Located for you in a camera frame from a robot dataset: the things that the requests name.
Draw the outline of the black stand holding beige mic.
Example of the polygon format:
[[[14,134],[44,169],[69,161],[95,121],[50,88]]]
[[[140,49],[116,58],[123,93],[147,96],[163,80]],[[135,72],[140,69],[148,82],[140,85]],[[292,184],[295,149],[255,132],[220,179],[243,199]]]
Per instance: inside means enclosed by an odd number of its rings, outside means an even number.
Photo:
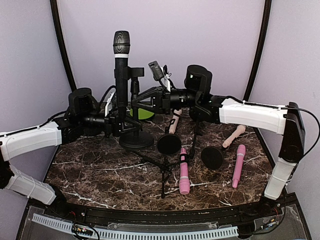
[[[165,128],[165,134],[163,134],[157,140],[157,150],[159,153],[167,156],[176,154],[182,146],[182,142],[179,136],[176,134],[169,134],[169,126]]]

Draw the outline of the black microphone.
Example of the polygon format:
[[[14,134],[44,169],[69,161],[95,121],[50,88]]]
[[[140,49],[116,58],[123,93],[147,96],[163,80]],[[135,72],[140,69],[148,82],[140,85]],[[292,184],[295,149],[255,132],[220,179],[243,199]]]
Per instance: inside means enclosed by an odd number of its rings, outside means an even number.
[[[128,79],[123,76],[123,71],[128,67],[130,53],[130,34],[126,30],[116,31],[113,38],[113,53],[115,59],[114,78],[116,86],[116,99],[119,120],[126,118],[128,105]]]

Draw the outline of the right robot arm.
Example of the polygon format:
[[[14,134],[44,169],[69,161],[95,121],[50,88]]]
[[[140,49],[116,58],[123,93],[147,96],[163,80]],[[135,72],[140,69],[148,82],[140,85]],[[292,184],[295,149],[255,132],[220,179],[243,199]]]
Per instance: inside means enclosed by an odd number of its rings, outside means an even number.
[[[268,105],[241,101],[233,96],[212,95],[213,74],[200,65],[189,65],[184,89],[171,89],[161,84],[131,100],[134,107],[157,114],[172,109],[189,108],[195,120],[214,124],[236,124],[259,128],[282,135],[278,161],[264,190],[264,199],[255,205],[255,213],[266,217],[289,181],[305,153],[305,128],[298,105]]]

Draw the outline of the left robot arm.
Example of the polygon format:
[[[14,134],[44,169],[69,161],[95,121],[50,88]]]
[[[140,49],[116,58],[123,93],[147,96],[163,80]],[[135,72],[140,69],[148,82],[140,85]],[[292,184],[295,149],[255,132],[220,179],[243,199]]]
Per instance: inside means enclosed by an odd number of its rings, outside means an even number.
[[[62,199],[63,194],[47,183],[43,183],[21,172],[10,159],[46,147],[72,143],[81,136],[95,136],[101,132],[116,137],[139,131],[142,125],[127,114],[120,119],[120,109],[101,112],[101,104],[93,97],[90,88],[76,89],[68,96],[66,111],[50,117],[45,123],[30,128],[4,132],[0,135],[0,187],[35,199],[60,218],[67,218],[70,206]]]

